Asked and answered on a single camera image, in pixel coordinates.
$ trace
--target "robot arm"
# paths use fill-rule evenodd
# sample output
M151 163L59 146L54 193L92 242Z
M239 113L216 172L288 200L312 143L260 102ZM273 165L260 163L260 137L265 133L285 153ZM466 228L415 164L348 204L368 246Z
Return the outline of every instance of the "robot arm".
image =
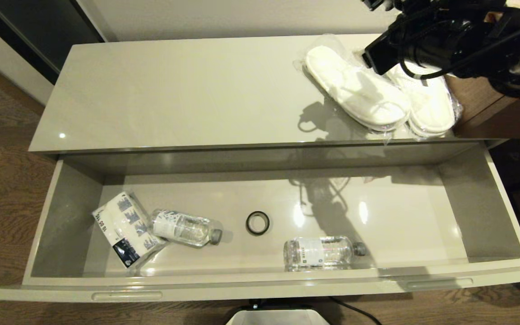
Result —
M520 97L520 9L506 0L363 0L371 9L401 10L364 60L378 74L396 64L416 79L483 76L500 93ZM407 64L441 68L417 75Z

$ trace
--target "roll of tape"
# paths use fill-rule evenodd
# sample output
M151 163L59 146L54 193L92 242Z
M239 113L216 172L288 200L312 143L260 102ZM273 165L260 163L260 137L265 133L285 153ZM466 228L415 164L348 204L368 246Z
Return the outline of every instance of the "roll of tape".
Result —
M270 218L262 211L252 212L246 218L246 230L254 236L263 235L270 227Z

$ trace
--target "drawer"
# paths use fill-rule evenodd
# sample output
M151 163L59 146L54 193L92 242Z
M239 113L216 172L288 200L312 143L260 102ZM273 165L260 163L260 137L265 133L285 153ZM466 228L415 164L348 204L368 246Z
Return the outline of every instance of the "drawer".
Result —
M91 211L122 190L143 208L221 222L217 245L171 244L133 276ZM255 237L247 216L262 210ZM351 269L285 272L283 244L345 235ZM412 292L520 282L520 229L481 142L69 154L53 175L22 284L0 300L181 301Z

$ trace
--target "bottle cap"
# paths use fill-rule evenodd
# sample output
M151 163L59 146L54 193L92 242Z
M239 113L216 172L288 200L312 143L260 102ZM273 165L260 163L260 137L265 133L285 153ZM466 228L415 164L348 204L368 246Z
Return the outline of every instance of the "bottle cap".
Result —
M220 229L212 229L210 243L212 245L218 245L220 243L220 239L222 239L222 231Z
M367 246L365 243L355 243L354 244L354 254L357 256L364 256L368 253Z

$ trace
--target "water bottle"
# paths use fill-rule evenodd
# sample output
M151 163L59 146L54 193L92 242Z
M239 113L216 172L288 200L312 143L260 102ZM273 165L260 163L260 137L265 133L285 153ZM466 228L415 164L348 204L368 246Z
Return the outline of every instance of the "water bottle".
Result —
M345 236L296 237L284 244L284 263L288 271L345 269L355 256L366 254L364 243L353 244Z
M152 212L151 232L171 241L202 247L210 242L218 245L222 238L220 229L210 226L210 219L157 209Z

